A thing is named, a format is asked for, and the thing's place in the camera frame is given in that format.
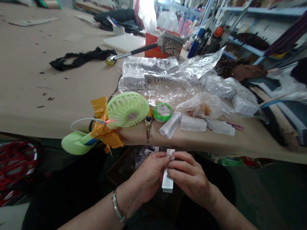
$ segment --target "fan grille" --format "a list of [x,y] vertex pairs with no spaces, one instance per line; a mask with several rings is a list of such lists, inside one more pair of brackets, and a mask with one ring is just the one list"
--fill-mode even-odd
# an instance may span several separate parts
[[117,127],[130,127],[140,123],[149,112],[146,99],[135,92],[121,93],[113,97],[107,106],[107,115]]

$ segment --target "white cutting board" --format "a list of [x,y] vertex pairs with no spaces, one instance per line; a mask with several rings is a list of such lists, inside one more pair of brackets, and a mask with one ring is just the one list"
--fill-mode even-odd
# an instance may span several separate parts
[[114,49],[128,53],[132,50],[145,46],[145,38],[137,37],[131,34],[124,34],[116,37],[106,38],[103,40],[108,46]]

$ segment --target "small screwdriver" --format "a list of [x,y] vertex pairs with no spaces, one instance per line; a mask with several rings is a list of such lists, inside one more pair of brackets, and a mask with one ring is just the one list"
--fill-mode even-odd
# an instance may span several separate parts
[[147,144],[149,142],[149,131],[150,131],[150,124],[152,121],[153,121],[153,109],[150,107],[149,112],[145,117]]

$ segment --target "red box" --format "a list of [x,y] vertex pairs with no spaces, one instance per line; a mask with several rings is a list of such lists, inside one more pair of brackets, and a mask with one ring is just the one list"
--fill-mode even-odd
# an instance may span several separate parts
[[[175,32],[169,31],[169,30],[168,30],[168,32],[180,36],[180,34],[178,34],[178,33],[175,33]],[[146,45],[150,45],[152,43],[155,43],[155,42],[157,42],[157,40],[158,40],[157,36],[146,33]],[[168,58],[169,54],[168,53],[162,53],[159,46],[158,46],[157,48],[145,51],[145,57],[148,57],[148,58]]]

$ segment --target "bundle of tags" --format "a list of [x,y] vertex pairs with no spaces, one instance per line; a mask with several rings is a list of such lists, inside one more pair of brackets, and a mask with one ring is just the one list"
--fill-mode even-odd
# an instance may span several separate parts
[[181,130],[205,132],[208,127],[214,133],[230,136],[235,135],[235,128],[226,121],[192,118],[179,111],[176,111],[172,117],[160,128],[160,134],[168,139],[171,139],[180,122]]

